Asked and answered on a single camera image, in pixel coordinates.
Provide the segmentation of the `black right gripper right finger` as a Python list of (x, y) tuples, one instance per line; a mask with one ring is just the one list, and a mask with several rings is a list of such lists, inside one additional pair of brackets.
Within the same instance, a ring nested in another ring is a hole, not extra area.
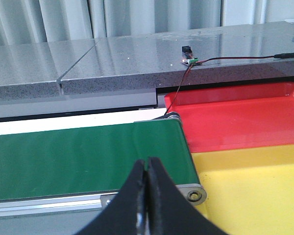
[(148, 219), (152, 235), (225, 235), (183, 197), (157, 157), (148, 159)]

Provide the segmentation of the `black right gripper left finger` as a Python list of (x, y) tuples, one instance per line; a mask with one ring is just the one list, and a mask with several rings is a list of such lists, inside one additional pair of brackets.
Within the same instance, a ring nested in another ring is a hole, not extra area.
[(120, 191), (78, 235), (144, 235), (145, 162), (137, 160)]

